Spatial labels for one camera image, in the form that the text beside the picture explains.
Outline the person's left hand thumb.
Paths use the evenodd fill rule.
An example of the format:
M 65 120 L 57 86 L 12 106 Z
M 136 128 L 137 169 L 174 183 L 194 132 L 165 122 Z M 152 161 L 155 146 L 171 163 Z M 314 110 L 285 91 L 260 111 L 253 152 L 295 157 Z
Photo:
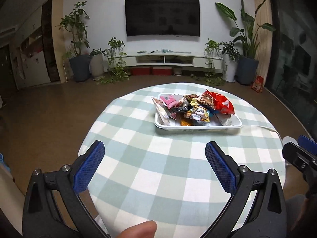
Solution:
M 157 223 L 150 220 L 125 229 L 117 238 L 153 238 L 157 228 Z

